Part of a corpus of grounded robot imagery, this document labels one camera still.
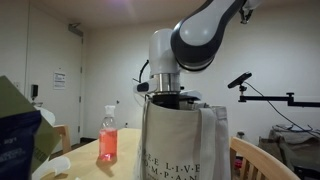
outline table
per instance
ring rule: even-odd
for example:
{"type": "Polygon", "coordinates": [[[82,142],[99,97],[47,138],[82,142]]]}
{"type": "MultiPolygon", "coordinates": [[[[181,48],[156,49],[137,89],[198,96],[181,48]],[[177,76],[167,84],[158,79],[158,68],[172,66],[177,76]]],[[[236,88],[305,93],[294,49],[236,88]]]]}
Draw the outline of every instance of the table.
{"type": "Polygon", "coordinates": [[[140,135],[140,129],[125,128],[118,131],[116,162],[103,162],[98,159],[98,140],[64,154],[70,159],[71,168],[54,179],[131,179],[140,135]]]}

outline water bottle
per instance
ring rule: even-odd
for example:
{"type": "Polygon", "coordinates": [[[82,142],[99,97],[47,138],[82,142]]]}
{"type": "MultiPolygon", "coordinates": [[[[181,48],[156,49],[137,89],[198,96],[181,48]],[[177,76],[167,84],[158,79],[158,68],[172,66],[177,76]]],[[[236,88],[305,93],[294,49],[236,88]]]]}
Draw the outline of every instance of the water bottle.
{"type": "Polygon", "coordinates": [[[99,131],[99,158],[112,161],[117,156],[118,130],[114,118],[115,106],[105,106],[106,117],[99,131]]]}

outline door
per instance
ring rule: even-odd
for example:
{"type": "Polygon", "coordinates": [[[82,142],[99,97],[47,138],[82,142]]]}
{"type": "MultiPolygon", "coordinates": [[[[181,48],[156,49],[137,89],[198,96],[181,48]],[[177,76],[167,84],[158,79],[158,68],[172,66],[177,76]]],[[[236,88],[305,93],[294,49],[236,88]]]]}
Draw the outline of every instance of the door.
{"type": "Polygon", "coordinates": [[[54,113],[55,125],[68,125],[71,145],[79,143],[82,39],[68,31],[66,23],[33,6],[28,35],[26,96],[31,99],[31,84],[37,84],[35,102],[54,113]],[[65,78],[64,85],[63,80],[54,83],[55,73],[65,78]]]}

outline canvas bag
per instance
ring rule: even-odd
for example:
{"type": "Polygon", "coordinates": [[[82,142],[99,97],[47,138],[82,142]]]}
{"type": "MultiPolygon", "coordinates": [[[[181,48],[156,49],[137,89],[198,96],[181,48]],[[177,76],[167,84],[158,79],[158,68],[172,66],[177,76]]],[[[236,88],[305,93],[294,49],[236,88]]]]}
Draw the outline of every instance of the canvas bag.
{"type": "Polygon", "coordinates": [[[231,179],[226,108],[198,107],[145,103],[134,180],[231,179]]]}

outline wooden chair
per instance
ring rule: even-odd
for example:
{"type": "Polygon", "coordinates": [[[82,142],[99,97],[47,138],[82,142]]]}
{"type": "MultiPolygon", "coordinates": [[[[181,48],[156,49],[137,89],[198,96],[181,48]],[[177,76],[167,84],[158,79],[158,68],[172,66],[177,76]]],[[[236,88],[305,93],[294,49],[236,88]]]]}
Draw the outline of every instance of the wooden chair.
{"type": "Polygon", "coordinates": [[[243,156],[240,180],[295,180],[299,179],[288,167],[257,146],[231,137],[230,162],[234,175],[236,153],[243,156]]]}
{"type": "Polygon", "coordinates": [[[62,153],[65,154],[71,151],[69,129],[67,125],[57,125],[53,127],[61,136],[62,153]]]}

